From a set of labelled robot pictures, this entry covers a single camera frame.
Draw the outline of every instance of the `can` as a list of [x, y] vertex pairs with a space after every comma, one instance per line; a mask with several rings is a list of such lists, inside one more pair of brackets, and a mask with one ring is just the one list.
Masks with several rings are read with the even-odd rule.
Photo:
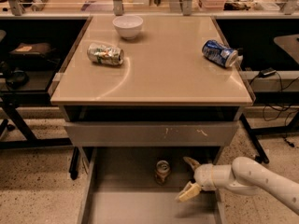
[[123, 62], [123, 54], [120, 48], [96, 43], [91, 43], [87, 49], [87, 56], [94, 63], [120, 65]]
[[236, 49], [227, 48], [215, 40], [208, 40], [202, 51], [210, 61], [225, 68], [231, 67], [237, 59]]
[[167, 177], [170, 175], [170, 165], [168, 161], [158, 161], [156, 164], [155, 178], [156, 182], [163, 185]]

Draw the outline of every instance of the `blue can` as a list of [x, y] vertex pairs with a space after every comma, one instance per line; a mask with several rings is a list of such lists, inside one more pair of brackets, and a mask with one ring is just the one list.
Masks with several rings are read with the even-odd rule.
[[225, 68], [231, 67], [237, 60], [236, 49], [227, 48], [215, 40], [208, 40], [202, 51], [210, 61]]

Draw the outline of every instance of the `speckled floor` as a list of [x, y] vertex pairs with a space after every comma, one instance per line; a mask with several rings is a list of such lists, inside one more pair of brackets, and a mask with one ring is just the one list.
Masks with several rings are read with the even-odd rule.
[[[55, 112], [46, 116], [38, 116], [38, 112], [22, 111], [22, 114], [38, 137], [66, 136], [64, 122]], [[284, 120], [282, 117], [266, 124], [283, 125]], [[249, 122], [252, 126], [264, 125], [263, 119], [255, 115]], [[22, 139], [18, 130], [1, 137], [5, 140], [16, 138]], [[265, 166], [299, 183], [299, 134], [289, 134], [289, 140], [295, 147], [289, 147], [280, 136], [260, 139], [270, 159]], [[72, 153], [72, 147], [0, 150], [0, 223], [77, 223], [87, 175], [80, 161], [78, 178], [75, 181], [70, 178], [68, 169]], [[219, 164], [229, 164], [238, 156], [252, 158], [255, 154], [240, 124], [232, 144], [223, 150]], [[254, 197], [221, 190], [221, 197], [225, 201], [228, 224], [299, 223], [299, 216], [263, 190]]]

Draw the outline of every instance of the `gray drawer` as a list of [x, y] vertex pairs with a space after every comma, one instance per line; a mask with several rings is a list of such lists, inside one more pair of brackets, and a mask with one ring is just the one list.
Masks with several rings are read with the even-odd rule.
[[231, 143], [237, 121], [225, 122], [67, 122], [78, 147], [220, 147]]
[[[218, 193], [202, 192], [175, 201], [192, 178], [183, 156], [204, 156], [196, 147], [96, 147], [78, 224], [226, 223]], [[166, 158], [171, 174], [164, 185], [154, 178], [157, 160]]]

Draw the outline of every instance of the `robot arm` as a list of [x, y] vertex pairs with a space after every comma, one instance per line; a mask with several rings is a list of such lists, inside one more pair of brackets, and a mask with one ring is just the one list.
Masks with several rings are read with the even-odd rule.
[[264, 168], [260, 163], [245, 157], [236, 158], [232, 165], [200, 165], [185, 157], [193, 168], [195, 183], [189, 182], [177, 196], [185, 202], [202, 190], [228, 189], [241, 195], [255, 195], [264, 189], [299, 215], [299, 184]]

